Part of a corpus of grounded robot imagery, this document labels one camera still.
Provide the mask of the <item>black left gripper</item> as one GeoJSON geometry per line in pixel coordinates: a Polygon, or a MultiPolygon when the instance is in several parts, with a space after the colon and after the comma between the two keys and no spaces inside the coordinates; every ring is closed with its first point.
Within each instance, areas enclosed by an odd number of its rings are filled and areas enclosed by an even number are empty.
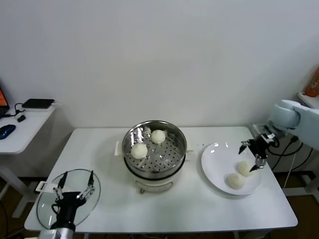
{"type": "Polygon", "coordinates": [[[74,224],[77,209],[86,203],[95,191],[94,172],[90,173],[87,187],[80,194],[79,192],[62,192],[65,185],[68,172],[66,171],[59,180],[56,187],[53,188],[56,195],[55,204],[59,208],[56,215],[56,222],[51,228],[76,228],[74,224]]]}

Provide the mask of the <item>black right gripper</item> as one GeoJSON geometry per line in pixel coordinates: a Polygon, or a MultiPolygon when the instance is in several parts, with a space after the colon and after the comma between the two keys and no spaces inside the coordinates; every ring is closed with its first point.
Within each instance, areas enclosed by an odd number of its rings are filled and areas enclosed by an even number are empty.
{"type": "Polygon", "coordinates": [[[255,164],[252,166],[249,172],[263,169],[266,165],[266,149],[269,147],[264,135],[260,134],[254,139],[242,141],[238,154],[241,154],[247,147],[249,147],[250,151],[255,156],[255,164]]]}

